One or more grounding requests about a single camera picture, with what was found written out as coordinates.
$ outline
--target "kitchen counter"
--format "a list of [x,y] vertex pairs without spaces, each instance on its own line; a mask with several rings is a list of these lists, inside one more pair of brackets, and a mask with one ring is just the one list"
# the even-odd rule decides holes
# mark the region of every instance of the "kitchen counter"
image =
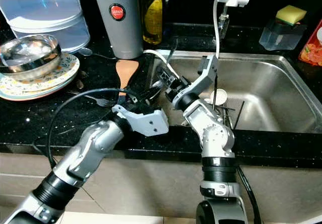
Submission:
[[[311,66],[297,60],[294,52],[266,51],[258,43],[261,31],[260,28],[230,27],[221,45],[221,52],[283,55],[322,102],[322,67]],[[167,26],[165,39],[157,48],[171,47],[173,38],[169,35],[178,37],[178,50],[213,51],[214,48],[210,26]],[[0,43],[12,37],[10,31],[0,31],[0,36]],[[95,53],[110,57],[113,55],[108,38],[104,36],[93,39],[88,48]],[[82,92],[119,86],[115,60],[106,60],[97,56],[84,57],[78,54],[76,56],[81,61],[82,73],[79,73],[76,79],[64,89],[47,97],[26,102],[0,99],[0,152],[37,154],[31,143],[45,136],[55,109],[72,96],[68,91]],[[147,86],[147,75],[153,56],[146,54],[137,60],[140,67],[132,77],[130,86],[131,89],[140,92]],[[77,88],[77,81],[83,83],[83,89]],[[116,98],[114,94],[95,96]],[[88,98],[70,103],[60,113],[54,124],[53,152],[56,155],[63,155],[77,143],[87,123],[99,119],[106,112],[107,108],[99,107],[94,100]],[[322,134],[246,130],[233,132],[236,137],[233,151],[240,164],[322,168]],[[36,143],[44,145],[44,141],[45,139],[42,138]],[[191,128],[183,126],[172,126],[168,134],[156,137],[144,137],[135,132],[131,133],[117,144],[115,150],[113,155],[117,158],[191,162],[201,160],[197,135]]]

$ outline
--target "stacked plates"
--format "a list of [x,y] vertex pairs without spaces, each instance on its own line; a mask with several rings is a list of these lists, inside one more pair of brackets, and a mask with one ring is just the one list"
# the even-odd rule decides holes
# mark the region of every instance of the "stacked plates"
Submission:
[[70,83],[79,69],[76,56],[63,53],[58,68],[41,78],[17,81],[0,74],[0,97],[12,101],[27,101],[52,94]]

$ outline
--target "spoon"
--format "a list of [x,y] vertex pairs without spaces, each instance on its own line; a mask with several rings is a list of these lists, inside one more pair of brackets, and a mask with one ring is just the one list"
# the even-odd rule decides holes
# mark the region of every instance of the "spoon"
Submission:
[[77,51],[78,53],[80,53],[81,55],[83,56],[91,56],[91,55],[96,55],[96,56],[99,56],[99,57],[102,57],[102,58],[105,58],[105,59],[116,59],[116,57],[114,58],[109,58],[109,57],[106,57],[104,55],[101,55],[101,54],[96,54],[96,53],[93,53],[93,51],[91,49],[88,49],[88,48],[81,48],[79,51]]

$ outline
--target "red container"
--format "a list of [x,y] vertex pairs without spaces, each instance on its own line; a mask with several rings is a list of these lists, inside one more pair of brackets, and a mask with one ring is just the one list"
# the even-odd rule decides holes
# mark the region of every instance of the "red container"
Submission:
[[312,65],[322,66],[322,20],[305,44],[298,59]]

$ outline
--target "yellow sponge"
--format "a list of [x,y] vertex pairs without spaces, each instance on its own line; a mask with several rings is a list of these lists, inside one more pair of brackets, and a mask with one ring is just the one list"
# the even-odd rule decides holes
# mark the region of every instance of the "yellow sponge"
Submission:
[[306,14],[305,10],[288,5],[277,12],[276,18],[279,20],[282,20],[287,24],[294,25],[298,21],[303,19],[305,14]]

